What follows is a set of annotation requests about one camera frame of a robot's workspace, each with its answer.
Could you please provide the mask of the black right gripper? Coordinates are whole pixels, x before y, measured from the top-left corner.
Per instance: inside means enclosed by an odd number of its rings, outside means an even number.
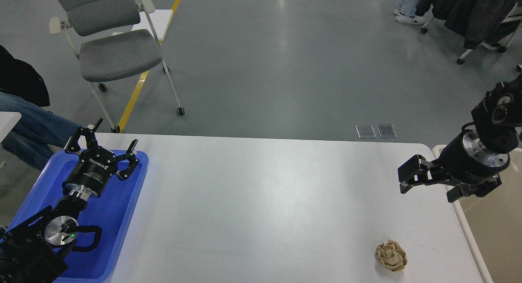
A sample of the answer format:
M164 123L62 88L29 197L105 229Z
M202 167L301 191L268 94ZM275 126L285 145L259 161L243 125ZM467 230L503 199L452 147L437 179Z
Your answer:
M485 197L502 185L496 175L509 164L509 154L491 151L478 138L477 131L464 130L442 149L437 159L427 161L422 155L414 155L399 166L400 192L406 194L418 185L453 185L454 178L460 183L446 193L448 202L471 195Z

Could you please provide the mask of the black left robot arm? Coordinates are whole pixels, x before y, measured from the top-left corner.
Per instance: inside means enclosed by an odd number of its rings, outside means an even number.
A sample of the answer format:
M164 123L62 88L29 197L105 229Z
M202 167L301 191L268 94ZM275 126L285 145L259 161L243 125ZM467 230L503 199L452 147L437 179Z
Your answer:
M71 173L62 182L63 197L1 236L2 283L51 283L67 271L71 252L90 252L101 241L99 225L81 225L81 212L89 198L100 198L110 179L129 179L140 160L134 139L121 155L98 144L96 130L78 127L67 142L64 153L78 157Z

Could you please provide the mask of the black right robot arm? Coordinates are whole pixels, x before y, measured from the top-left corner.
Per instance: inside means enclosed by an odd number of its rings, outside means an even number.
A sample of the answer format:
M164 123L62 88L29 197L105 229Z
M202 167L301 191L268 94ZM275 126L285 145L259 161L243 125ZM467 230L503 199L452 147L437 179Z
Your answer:
M498 188L499 173L508 168L509 154L520 141L521 109L521 77L497 83L473 108L472 122L463 125L438 158L413 155L398 168L401 194L418 185L445 184L451 186L446 196L453 203Z

